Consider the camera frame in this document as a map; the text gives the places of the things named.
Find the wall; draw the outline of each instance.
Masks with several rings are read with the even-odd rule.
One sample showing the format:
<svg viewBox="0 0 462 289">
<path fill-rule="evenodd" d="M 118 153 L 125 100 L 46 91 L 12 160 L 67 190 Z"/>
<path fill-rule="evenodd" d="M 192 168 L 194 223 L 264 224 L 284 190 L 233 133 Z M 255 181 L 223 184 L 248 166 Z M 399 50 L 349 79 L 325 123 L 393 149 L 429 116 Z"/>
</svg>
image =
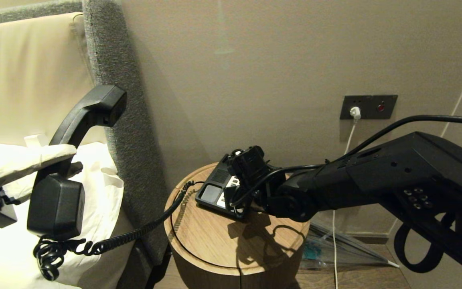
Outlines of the wall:
<svg viewBox="0 0 462 289">
<path fill-rule="evenodd" d="M 122 0 L 171 186 L 226 152 L 262 146 L 278 166 L 345 149 L 350 94 L 398 94 L 393 119 L 361 121 L 352 145 L 415 114 L 450 114 L 462 91 L 462 1 Z M 382 141 L 443 123 L 402 127 Z M 330 223 L 330 212 L 315 220 Z M 371 205 L 338 229 L 386 235 Z"/>
<path fill-rule="evenodd" d="M 458 100 L 460 101 L 458 102 L 456 114 L 462 115 L 462 98 Z M 447 130 L 444 131 L 444 137 L 462 146 L 462 126 L 451 124 Z M 396 256 L 393 248 L 393 238 L 400 225 L 401 223 L 398 221 L 390 233 L 388 249 L 390 249 L 393 256 Z M 407 243 L 405 246 L 409 262 L 417 263 L 422 260 L 429 249 L 429 245 L 427 240 L 411 231 L 407 236 Z M 412 289 L 462 288 L 462 266 L 447 255 L 443 256 L 441 263 L 436 269 L 427 274 L 418 274 L 409 271 L 409 269 L 403 265 L 401 265 L 401 270 Z"/>
</svg>

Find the wooden side table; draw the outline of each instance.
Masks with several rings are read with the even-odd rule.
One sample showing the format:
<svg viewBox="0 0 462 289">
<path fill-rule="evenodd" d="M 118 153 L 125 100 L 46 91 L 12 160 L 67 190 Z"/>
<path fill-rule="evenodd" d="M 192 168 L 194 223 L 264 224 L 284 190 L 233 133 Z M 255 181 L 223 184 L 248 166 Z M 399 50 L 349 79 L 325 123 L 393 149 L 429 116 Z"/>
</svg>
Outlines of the wooden side table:
<svg viewBox="0 0 462 289">
<path fill-rule="evenodd" d="M 187 181 L 205 181 L 216 163 L 178 183 L 168 208 Z M 244 222 L 200 208 L 191 187 L 164 222 L 179 274 L 190 289 L 284 289 L 294 281 L 309 222 L 251 212 Z"/>
</svg>

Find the wall socket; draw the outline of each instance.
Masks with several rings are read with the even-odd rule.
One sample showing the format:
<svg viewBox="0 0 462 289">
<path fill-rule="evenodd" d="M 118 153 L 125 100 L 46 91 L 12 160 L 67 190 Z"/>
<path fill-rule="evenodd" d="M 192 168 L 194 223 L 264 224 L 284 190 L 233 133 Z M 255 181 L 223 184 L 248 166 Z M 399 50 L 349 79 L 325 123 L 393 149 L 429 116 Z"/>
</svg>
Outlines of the wall socket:
<svg viewBox="0 0 462 289">
<path fill-rule="evenodd" d="M 340 119 L 352 119 L 350 110 L 361 109 L 361 119 L 390 119 L 398 95 L 351 95 L 343 98 Z"/>
</svg>

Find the floor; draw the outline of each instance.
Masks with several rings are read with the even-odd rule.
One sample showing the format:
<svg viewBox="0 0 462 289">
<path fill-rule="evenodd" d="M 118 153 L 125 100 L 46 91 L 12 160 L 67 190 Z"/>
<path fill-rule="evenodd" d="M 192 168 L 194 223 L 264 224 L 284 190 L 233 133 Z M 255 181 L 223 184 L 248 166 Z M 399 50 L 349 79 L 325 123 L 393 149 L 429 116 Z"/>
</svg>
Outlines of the floor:
<svg viewBox="0 0 462 289">
<path fill-rule="evenodd" d="M 369 245 L 389 260 L 393 256 L 386 245 Z M 296 281 L 287 289 L 334 289 L 333 271 L 310 271 L 300 269 Z M 376 288 L 376 289 L 411 289 L 400 269 L 394 267 L 360 267 L 353 270 L 338 269 L 340 289 Z M 154 286 L 154 289 L 187 289 L 179 277 L 176 263 L 171 258 L 165 277 Z"/>
</svg>

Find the white charging cable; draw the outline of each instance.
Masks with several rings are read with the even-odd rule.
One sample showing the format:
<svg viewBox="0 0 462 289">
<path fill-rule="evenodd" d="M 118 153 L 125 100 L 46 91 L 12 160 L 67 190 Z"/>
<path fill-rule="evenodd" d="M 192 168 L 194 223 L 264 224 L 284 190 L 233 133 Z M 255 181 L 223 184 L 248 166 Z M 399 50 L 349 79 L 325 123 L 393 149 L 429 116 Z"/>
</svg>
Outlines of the white charging cable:
<svg viewBox="0 0 462 289">
<path fill-rule="evenodd" d="M 359 109 L 359 107 L 354 106 L 353 108 L 351 108 L 349 113 L 351 114 L 351 117 L 354 118 L 354 124 L 352 125 L 351 134 L 349 135 L 349 140 L 347 141 L 347 146 L 345 147 L 345 153 L 343 154 L 348 153 L 349 147 L 351 146 L 352 134 L 354 134 L 354 129 L 356 129 L 356 123 L 361 119 L 361 109 Z M 332 243 L 334 244 L 334 285 L 336 289 L 338 289 L 338 268 L 336 266 L 336 238 L 335 238 L 336 227 L 334 225 L 335 218 L 336 218 L 336 211 L 332 210 Z"/>
</svg>

